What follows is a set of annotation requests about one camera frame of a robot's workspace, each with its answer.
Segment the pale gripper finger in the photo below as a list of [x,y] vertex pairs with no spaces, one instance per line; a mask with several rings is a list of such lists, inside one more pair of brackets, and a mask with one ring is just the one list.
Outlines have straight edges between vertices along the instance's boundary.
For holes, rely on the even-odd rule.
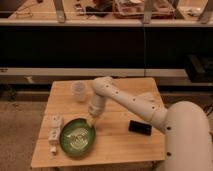
[[91,115],[88,115],[87,118],[86,118],[86,121],[87,121],[87,124],[89,127],[92,127],[95,125],[96,121],[97,121],[97,118],[96,117],[93,117]]

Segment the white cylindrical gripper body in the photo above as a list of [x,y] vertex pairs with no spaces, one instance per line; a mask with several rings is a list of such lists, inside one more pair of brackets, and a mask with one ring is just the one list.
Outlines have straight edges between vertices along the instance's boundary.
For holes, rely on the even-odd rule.
[[105,110],[106,98],[93,94],[89,103],[88,112],[93,117],[98,117]]

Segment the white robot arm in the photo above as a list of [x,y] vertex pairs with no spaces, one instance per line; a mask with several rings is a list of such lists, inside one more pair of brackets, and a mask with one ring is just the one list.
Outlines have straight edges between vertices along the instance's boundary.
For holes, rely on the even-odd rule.
[[213,144],[208,117],[197,104],[180,101],[169,108],[122,91],[111,77],[92,81],[88,112],[92,118],[104,112],[106,100],[114,100],[165,134],[165,158],[155,171],[213,171]]

